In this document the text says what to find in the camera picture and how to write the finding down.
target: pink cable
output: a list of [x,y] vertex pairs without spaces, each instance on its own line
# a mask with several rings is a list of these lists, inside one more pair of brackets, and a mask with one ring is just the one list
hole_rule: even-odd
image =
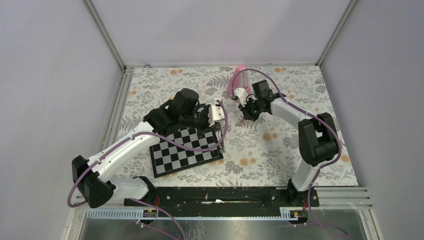
[[[276,84],[276,82],[269,76],[269,75],[267,75],[266,73],[264,73],[264,72],[262,72],[262,71],[260,71],[260,70],[257,70],[257,69],[254,69],[254,68],[244,68],[244,69],[242,69],[242,70],[240,70],[239,72],[237,72],[234,76],[233,76],[233,78],[236,78],[239,74],[241,74],[242,72],[244,72],[244,71],[253,71],[253,72],[257,72],[257,73],[260,73],[260,74],[262,74],[263,76],[265,76],[269,81],[271,81],[271,83],[274,85],[274,87],[276,88],[276,90],[277,90],[277,92],[278,92],[278,94],[279,94],[279,96],[280,96],[280,98],[283,100],[283,102],[285,102],[286,104],[288,104],[288,105],[290,105],[291,107],[293,107],[294,109],[296,109],[297,111],[299,111],[299,112],[301,112],[301,113],[303,113],[303,114],[306,114],[306,115],[308,115],[309,117],[311,117],[311,118],[314,118],[314,119],[316,119],[319,123],[321,123],[324,127],[326,127],[327,129],[328,129],[328,131],[335,137],[335,142],[336,142],[336,145],[337,145],[337,157],[334,159],[334,160],[332,160],[332,161],[330,161],[330,162],[328,162],[328,163],[325,163],[325,164],[323,164],[323,165],[321,165],[319,168],[318,168],[318,171],[316,171],[316,174],[315,174],[315,176],[313,177],[313,179],[312,179],[312,181],[311,181],[311,183],[310,183],[310,185],[309,185],[309,189],[308,189],[308,191],[307,191],[307,205],[308,205],[308,209],[309,209],[309,211],[310,211],[310,215],[312,216],[312,218],[315,220],[315,222],[316,222],[316,224],[318,224],[321,228],[323,228],[325,231],[327,231],[328,233],[330,233],[330,234],[333,234],[334,236],[337,236],[337,237],[340,237],[340,238],[344,238],[344,239],[348,239],[349,238],[349,234],[347,233],[347,231],[345,231],[344,229],[342,229],[341,227],[337,227],[337,229],[339,229],[339,230],[341,230],[343,233],[345,233],[345,235],[340,235],[340,234],[338,234],[338,233],[335,233],[335,232],[333,232],[333,231],[331,231],[331,230],[329,230],[328,228],[326,228],[325,226],[324,226],[324,224],[325,225],[328,225],[328,224],[326,224],[326,223],[321,223],[320,221],[318,221],[318,219],[315,217],[315,215],[314,215],[314,213],[312,212],[312,209],[311,209],[311,203],[310,203],[310,198],[311,198],[311,190],[312,190],[312,186],[313,186],[313,184],[314,184],[314,182],[315,182],[315,180],[318,178],[318,175],[320,174],[320,172],[321,172],[321,169],[322,168],[324,168],[324,167],[327,167],[327,166],[329,166],[329,165],[332,165],[332,164],[334,164],[334,163],[336,163],[339,159],[340,159],[340,157],[342,156],[342,144],[340,143],[340,139],[339,139],[339,137],[337,136],[337,133],[327,124],[327,123],[325,123],[323,120],[321,120],[319,117],[317,117],[316,115],[314,115],[314,114],[312,114],[312,113],[310,113],[310,112],[307,112],[307,111],[305,111],[304,109],[302,109],[302,108],[300,108],[300,107],[298,107],[297,105],[295,105],[295,104],[293,104],[293,103],[291,103],[291,102],[289,102],[289,101],[287,101],[287,99],[285,99],[284,98],[284,96],[283,96],[283,94],[281,93],[281,91],[280,91],[280,89],[279,89],[279,87],[277,86],[277,84]],[[232,90],[232,92],[234,93],[234,82],[232,83],[232,85],[231,85],[231,90]]]

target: glass panel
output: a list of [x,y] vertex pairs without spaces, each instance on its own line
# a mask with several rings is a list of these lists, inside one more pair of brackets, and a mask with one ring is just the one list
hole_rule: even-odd
[[[367,239],[355,210],[314,211],[322,223],[345,229],[352,240]],[[339,240],[319,226],[293,227],[285,220],[181,220],[188,240]],[[151,226],[182,238],[171,220],[156,220]],[[86,219],[80,240],[160,240],[170,239],[160,232],[141,228],[134,220]]]

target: aluminum frame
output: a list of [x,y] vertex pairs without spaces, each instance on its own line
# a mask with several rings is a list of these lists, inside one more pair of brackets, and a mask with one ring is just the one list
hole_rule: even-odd
[[[356,210],[361,218],[362,226],[368,240],[383,240],[380,227],[374,216],[374,209],[371,204],[367,189],[365,187],[346,186],[346,187],[315,187],[320,205],[312,207],[313,210]],[[107,204],[91,209],[87,205],[83,205],[75,211],[69,234],[66,240],[78,240],[84,227],[84,221],[88,218],[96,219],[135,219],[143,209],[150,207],[134,207],[123,206],[123,200],[108,202]],[[284,214],[289,210],[297,210],[294,207],[282,207],[281,212]],[[169,220],[169,218],[160,218],[161,220]],[[275,221],[279,218],[275,217],[176,217],[176,220],[203,220],[203,221]]]
[[113,58],[115,59],[116,64],[118,64],[119,68],[123,71],[125,69],[125,63],[121,58],[121,55],[119,54],[117,47],[115,46],[114,42],[112,41],[111,36],[109,35],[108,31],[106,30],[105,25],[103,24],[102,19],[99,16],[99,13],[96,10],[96,7],[94,6],[93,2],[91,0],[82,0],[85,7],[87,8],[88,13],[91,16],[91,19],[93,20],[95,26],[97,27],[101,37],[104,40],[104,43],[106,44],[107,48],[110,51],[110,54],[112,54]]
[[348,17],[351,15],[352,11],[354,10],[358,1],[359,0],[350,0],[350,2],[348,3],[346,9],[344,10],[343,14],[341,15],[340,20],[337,23],[333,33],[331,34],[331,37],[328,40],[327,45],[325,45],[324,50],[321,53],[321,56],[319,56],[318,61],[315,64],[316,66],[321,67],[323,65],[329,51],[331,50],[332,46],[334,45],[337,37],[339,36],[339,33],[345,27],[345,23],[348,20]]

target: pink object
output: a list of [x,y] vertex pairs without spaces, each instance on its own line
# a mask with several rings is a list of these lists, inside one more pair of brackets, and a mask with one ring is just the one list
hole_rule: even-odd
[[228,83],[228,87],[226,89],[226,92],[228,95],[233,97],[233,90],[236,90],[238,88],[244,88],[247,92],[247,94],[251,94],[251,85],[249,83],[249,75],[248,71],[244,71],[240,73],[235,79],[234,76],[240,72],[242,69],[246,68],[244,64],[239,65],[236,69],[234,74],[232,75],[231,80]]

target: gray leaf pattern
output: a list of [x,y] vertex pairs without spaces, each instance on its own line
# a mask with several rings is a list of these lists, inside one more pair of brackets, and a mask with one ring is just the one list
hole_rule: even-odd
[[[255,67],[269,74],[290,101],[314,113],[334,115],[321,71],[317,66]],[[297,171],[302,157],[297,130],[283,119],[261,114],[255,122],[243,120],[238,104],[227,94],[227,85],[235,67],[136,68],[119,125],[118,138],[135,127],[151,109],[157,108],[183,88],[199,94],[200,103],[214,104],[222,99],[229,116],[224,159],[192,167],[159,178],[153,177],[148,150],[137,154],[116,175],[132,178],[146,176],[160,186],[286,186]],[[249,72],[250,83],[265,79]],[[316,180],[320,186],[358,185],[347,148],[343,144],[341,160],[324,168]]]

